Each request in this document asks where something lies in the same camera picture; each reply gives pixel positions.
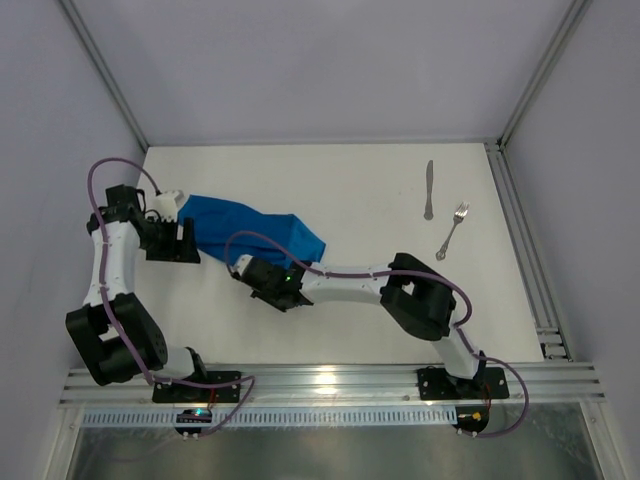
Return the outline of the blue cloth napkin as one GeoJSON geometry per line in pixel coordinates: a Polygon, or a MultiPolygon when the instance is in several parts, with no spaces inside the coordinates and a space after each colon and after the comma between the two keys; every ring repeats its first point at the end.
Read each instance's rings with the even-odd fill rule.
{"type": "Polygon", "coordinates": [[[191,195],[178,213],[181,223],[194,222],[197,248],[233,265],[252,255],[280,267],[322,260],[326,243],[294,214],[265,214],[245,204],[191,195]]]}

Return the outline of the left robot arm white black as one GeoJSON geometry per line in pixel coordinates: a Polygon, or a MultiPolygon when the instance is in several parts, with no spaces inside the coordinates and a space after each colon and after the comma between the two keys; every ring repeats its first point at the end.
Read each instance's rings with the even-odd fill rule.
{"type": "Polygon", "coordinates": [[[82,306],[67,314],[66,329],[100,386],[150,375],[156,403],[235,403],[238,373],[214,373],[190,347],[174,348],[135,294],[139,251],[149,261],[198,264],[195,222],[178,219],[184,195],[118,185],[106,191],[87,231],[94,244],[92,278],[82,306]]]}

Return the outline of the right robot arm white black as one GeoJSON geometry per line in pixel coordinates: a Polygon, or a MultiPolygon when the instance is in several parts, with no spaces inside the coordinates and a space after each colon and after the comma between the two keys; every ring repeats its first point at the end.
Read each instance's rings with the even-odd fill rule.
{"type": "Polygon", "coordinates": [[[252,297],[282,312],[328,302],[384,309],[404,333],[431,343],[442,360],[439,368],[418,371],[423,400],[509,397],[504,370],[489,367],[484,352],[464,333],[472,313],[469,298],[410,254],[398,253],[392,262],[362,271],[300,261],[282,267],[243,255],[233,270],[252,297]]]}

